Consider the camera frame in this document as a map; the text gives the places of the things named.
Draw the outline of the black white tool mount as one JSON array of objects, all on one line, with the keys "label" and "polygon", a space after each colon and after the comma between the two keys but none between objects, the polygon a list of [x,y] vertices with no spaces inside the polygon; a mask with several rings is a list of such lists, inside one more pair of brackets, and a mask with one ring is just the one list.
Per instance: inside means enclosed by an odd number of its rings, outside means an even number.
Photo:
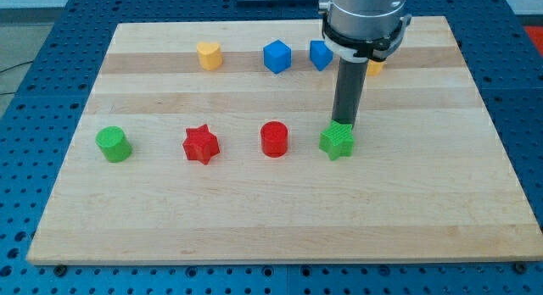
[{"label": "black white tool mount", "polygon": [[365,63],[368,59],[383,62],[401,45],[411,15],[400,17],[400,23],[387,36],[374,40],[358,40],[343,36],[329,24],[327,15],[322,18],[322,37],[325,45],[342,59],[351,63]]}]

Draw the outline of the blue block behind arm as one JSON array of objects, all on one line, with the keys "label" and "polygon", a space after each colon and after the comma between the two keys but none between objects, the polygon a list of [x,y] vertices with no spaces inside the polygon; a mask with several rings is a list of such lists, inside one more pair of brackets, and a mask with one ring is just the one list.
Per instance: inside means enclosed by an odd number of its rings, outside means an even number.
[{"label": "blue block behind arm", "polygon": [[324,41],[310,41],[310,60],[317,70],[323,71],[333,60],[333,52]]}]

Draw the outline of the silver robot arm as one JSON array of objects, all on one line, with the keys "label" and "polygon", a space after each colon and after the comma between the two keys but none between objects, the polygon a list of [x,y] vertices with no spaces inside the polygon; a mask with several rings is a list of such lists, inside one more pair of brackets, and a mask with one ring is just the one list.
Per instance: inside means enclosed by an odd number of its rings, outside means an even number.
[{"label": "silver robot arm", "polygon": [[322,37],[339,57],[332,120],[354,125],[370,61],[383,62],[401,45],[411,16],[406,0],[321,0]]}]

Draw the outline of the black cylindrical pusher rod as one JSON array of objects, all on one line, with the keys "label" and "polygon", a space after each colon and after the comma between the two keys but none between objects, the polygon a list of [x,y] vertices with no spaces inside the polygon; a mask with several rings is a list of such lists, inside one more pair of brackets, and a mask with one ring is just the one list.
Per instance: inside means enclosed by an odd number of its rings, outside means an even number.
[{"label": "black cylindrical pusher rod", "polygon": [[355,125],[366,78],[368,60],[353,63],[339,60],[333,100],[332,120],[342,125]]}]

